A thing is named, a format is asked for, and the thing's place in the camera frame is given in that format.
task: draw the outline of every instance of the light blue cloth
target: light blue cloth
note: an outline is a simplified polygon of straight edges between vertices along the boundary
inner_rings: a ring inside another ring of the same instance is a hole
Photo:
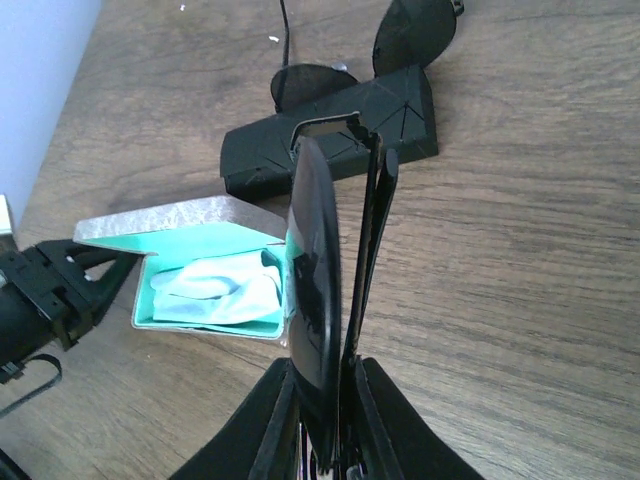
[[[156,321],[237,325],[280,311],[277,267],[261,251],[195,260],[151,279]]]

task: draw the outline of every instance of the sunglasses temple arm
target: sunglasses temple arm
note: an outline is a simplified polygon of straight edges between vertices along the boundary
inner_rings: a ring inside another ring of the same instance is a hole
[[[364,312],[367,308],[373,270],[375,268],[378,250],[380,249],[380,243],[382,242],[382,235],[384,233],[384,227],[387,224],[387,217],[391,210],[391,202],[393,201],[397,184],[398,154],[395,150],[389,150],[385,161],[382,164],[378,185],[376,187],[376,198],[373,208],[373,227],[371,229],[371,237],[369,239],[366,278],[364,279],[364,291],[362,292],[362,305],[360,307],[360,315],[362,317],[364,317]],[[360,320],[360,328],[362,328],[362,319]]]
[[[356,351],[358,348],[358,339],[360,338],[360,330],[362,329],[363,319],[363,298],[368,274],[369,263],[369,245],[371,244],[371,234],[373,231],[374,207],[376,204],[376,184],[378,180],[378,165],[380,160],[379,137],[372,142],[369,156],[369,171],[367,173],[367,186],[364,199],[364,208],[362,211],[362,227],[360,230],[360,243],[358,244],[358,259],[356,264],[356,276],[353,286],[353,298],[351,302],[351,315],[349,317],[349,326],[345,337],[344,353],[342,355],[342,369],[351,370],[354,366]]]

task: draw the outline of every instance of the black plastic part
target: black plastic part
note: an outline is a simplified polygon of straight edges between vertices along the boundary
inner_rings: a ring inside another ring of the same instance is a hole
[[[315,139],[300,137],[289,210],[287,302],[295,306],[289,350],[300,414],[321,471],[330,468],[338,427],[341,282],[331,174]]]
[[[279,358],[220,432],[171,479],[294,479],[297,427],[290,361]]]
[[[0,256],[0,367],[19,363],[57,338],[64,350],[104,317],[138,256],[71,240],[39,243]],[[98,280],[86,270],[113,260]]]
[[[225,135],[220,175],[227,192],[249,202],[291,193],[295,164],[289,141],[301,122],[359,111],[400,163],[438,154],[431,87],[418,65],[341,90]],[[367,171],[369,152],[349,133],[317,138],[333,180]]]
[[[373,46],[373,70],[387,75],[409,65],[424,68],[440,56],[456,33],[464,11],[451,0],[393,0]]]
[[[351,74],[327,65],[299,63],[284,67],[271,80],[276,112],[286,112],[358,84]]]
[[[482,480],[422,420],[380,364],[356,362],[356,428],[368,478]]]
[[[31,480],[31,477],[22,470],[11,457],[0,449],[0,479],[2,480]]]

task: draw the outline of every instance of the black strap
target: black strap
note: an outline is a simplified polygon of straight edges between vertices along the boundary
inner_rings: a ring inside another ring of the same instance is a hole
[[[58,370],[58,373],[56,374],[55,377],[53,377],[48,382],[40,385],[38,388],[32,390],[31,392],[29,392],[26,395],[22,396],[21,398],[19,398],[18,400],[16,400],[12,404],[10,404],[9,406],[7,406],[7,407],[3,408],[2,410],[0,410],[0,419],[6,417],[11,412],[16,410],[18,407],[21,407],[22,405],[27,403],[32,398],[37,397],[41,393],[44,393],[45,391],[49,390],[51,387],[56,385],[60,380],[62,380],[62,365],[60,365],[60,360],[58,360],[53,355],[49,355],[49,354],[46,354],[46,353],[41,353],[39,355],[35,355],[35,356],[31,357],[30,359],[28,359],[26,362],[24,362],[24,365],[27,365],[29,362],[38,361],[38,360],[42,361],[42,362],[50,363],[51,365],[53,365],[56,368],[56,370]]]

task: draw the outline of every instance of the sunglasses lens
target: sunglasses lens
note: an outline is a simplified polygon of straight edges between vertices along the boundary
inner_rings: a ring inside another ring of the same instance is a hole
[[[347,72],[325,65],[302,63],[278,71],[271,80],[271,96],[282,111],[358,84]]]
[[[315,140],[300,139],[287,231],[289,348],[302,420],[320,469],[337,428],[340,250],[333,182]]]
[[[393,0],[373,47],[373,70],[386,75],[410,65],[429,65],[456,33],[450,0]]]

